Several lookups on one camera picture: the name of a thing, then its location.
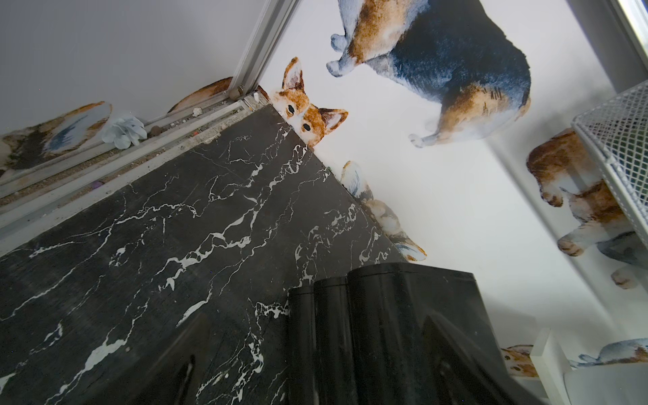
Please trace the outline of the black drawer cabinet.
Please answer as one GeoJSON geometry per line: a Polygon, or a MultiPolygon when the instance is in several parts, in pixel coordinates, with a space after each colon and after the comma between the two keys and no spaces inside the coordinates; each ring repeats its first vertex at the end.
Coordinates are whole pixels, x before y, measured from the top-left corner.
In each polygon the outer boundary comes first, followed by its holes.
{"type": "Polygon", "coordinates": [[[376,264],[294,288],[288,304],[292,404],[437,404],[424,335],[432,315],[509,375],[472,273],[376,264]]]}

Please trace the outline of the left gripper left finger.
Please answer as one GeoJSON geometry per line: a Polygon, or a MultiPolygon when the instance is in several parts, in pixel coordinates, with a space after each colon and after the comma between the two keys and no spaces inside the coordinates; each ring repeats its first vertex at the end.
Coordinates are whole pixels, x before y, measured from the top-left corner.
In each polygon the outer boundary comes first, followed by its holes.
{"type": "Polygon", "coordinates": [[[207,367],[209,319],[188,317],[123,383],[122,404],[194,404],[207,367]]]}

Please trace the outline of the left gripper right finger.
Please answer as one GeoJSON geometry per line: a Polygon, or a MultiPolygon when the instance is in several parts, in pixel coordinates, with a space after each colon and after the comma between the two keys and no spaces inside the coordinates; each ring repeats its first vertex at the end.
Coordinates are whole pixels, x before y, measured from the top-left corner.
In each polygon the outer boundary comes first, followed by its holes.
{"type": "Polygon", "coordinates": [[[424,335],[437,404],[537,402],[445,317],[426,317],[424,335]]]}

